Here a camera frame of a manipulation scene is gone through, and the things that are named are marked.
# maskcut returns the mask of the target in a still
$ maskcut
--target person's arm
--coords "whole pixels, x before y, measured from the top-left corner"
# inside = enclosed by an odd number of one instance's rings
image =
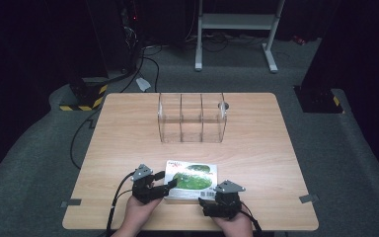
[[[135,237],[161,201],[159,198],[143,204],[131,196],[125,208],[124,221],[112,237]]]
[[[242,210],[248,212],[244,205],[242,205]],[[240,212],[230,220],[220,217],[211,217],[211,219],[223,230],[226,237],[253,236],[252,221]]]

